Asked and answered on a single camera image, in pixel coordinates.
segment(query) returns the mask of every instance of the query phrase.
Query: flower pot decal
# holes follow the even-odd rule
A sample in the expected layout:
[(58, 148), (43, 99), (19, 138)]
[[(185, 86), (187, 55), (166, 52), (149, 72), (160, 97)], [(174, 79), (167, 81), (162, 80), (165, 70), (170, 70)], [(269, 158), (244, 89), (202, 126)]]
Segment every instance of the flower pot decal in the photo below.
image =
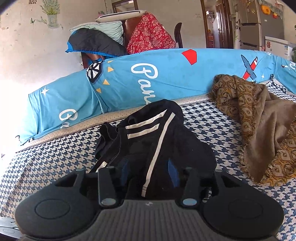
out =
[(49, 28), (58, 28), (59, 25), (57, 23), (57, 15), (56, 14), (48, 14), (48, 27)]
[(58, 0), (42, 0), (43, 6), (40, 5), (43, 12), (47, 14), (48, 17), (48, 27), (49, 28), (58, 28), (59, 24), (57, 22), (57, 15), (59, 11)]

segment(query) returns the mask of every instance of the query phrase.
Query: refrigerator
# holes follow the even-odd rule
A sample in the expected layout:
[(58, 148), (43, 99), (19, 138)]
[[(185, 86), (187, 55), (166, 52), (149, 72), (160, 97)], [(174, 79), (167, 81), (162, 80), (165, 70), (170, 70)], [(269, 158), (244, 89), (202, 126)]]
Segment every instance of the refrigerator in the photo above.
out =
[(265, 36), (284, 39), (284, 23), (264, 14), (257, 0), (239, 0), (241, 49), (265, 51)]

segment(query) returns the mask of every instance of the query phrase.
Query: wooden chair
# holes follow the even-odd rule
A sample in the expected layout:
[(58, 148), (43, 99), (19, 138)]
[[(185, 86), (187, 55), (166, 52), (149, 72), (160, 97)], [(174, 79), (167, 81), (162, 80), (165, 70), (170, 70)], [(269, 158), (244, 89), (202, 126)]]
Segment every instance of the wooden chair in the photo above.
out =
[(181, 27), (182, 23), (177, 23), (174, 30), (175, 41), (178, 43), (179, 48), (183, 48), (182, 38), (181, 38)]
[(142, 17), (130, 18), (122, 21), (124, 47), (127, 48), (133, 32), (137, 25), (141, 22)]

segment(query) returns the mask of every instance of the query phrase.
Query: red floral cloth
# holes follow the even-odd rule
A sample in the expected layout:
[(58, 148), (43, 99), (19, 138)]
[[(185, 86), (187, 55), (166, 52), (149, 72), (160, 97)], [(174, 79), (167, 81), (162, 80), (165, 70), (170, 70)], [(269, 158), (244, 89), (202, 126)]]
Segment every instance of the red floral cloth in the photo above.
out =
[(162, 27), (153, 14), (143, 15), (128, 43), (129, 54), (140, 53), (154, 49), (172, 49), (176, 47), (175, 41)]

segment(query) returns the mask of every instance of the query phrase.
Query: light green pillow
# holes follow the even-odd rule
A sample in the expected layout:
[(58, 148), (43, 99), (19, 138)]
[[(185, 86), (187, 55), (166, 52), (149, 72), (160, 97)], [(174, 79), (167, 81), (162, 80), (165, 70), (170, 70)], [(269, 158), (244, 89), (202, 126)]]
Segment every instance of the light green pillow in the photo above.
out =
[(97, 23), (97, 22), (91, 22), (91, 23), (83, 23), (79, 24), (74, 28), (70, 29), (71, 34), (80, 28), (89, 28), (89, 29), (96, 29), (104, 34), (108, 35), (110, 38), (115, 40), (116, 42), (123, 45), (123, 27), (121, 21), (115, 21), (115, 22), (106, 22), (106, 23)]

